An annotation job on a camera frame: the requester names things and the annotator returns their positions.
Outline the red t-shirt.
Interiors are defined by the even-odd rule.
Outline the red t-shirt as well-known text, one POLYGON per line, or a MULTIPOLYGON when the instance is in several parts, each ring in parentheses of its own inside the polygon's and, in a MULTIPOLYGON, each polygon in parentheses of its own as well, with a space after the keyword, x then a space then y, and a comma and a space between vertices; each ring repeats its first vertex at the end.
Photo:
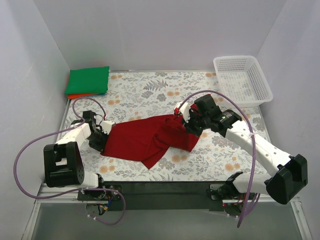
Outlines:
POLYGON ((151 169, 170 147, 191 152, 199 137, 187 132, 182 119, 166 114, 117 123, 101 155, 141 162, 151 169))

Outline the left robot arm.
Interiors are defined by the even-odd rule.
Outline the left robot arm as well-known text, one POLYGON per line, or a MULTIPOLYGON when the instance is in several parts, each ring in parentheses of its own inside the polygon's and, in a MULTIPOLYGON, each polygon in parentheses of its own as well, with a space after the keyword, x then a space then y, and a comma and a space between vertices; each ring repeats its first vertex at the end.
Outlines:
POLYGON ((101 188, 103 178, 98 173, 88 173, 84 169, 80 148, 88 145, 102 153, 112 128, 116 125, 110 120, 97 123, 96 113, 88 110, 82 118, 71 123, 69 130, 54 144, 43 149, 45 183, 49 188, 78 186, 85 189, 101 188))

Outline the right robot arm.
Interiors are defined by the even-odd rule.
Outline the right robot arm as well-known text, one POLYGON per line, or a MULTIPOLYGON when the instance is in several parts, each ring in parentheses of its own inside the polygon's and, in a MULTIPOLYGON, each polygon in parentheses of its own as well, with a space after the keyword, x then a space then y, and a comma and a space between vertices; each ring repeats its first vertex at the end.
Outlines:
POLYGON ((177 103, 174 112, 182 116, 188 133, 200 136, 211 130, 238 145, 252 156, 252 163, 260 163, 266 174, 234 173, 223 185, 213 190, 216 197, 232 198, 240 194, 264 194, 285 205, 308 184, 308 163, 304 156, 280 150, 255 133, 243 113, 231 109, 221 111, 209 91, 194 101, 192 108, 186 101, 177 103))

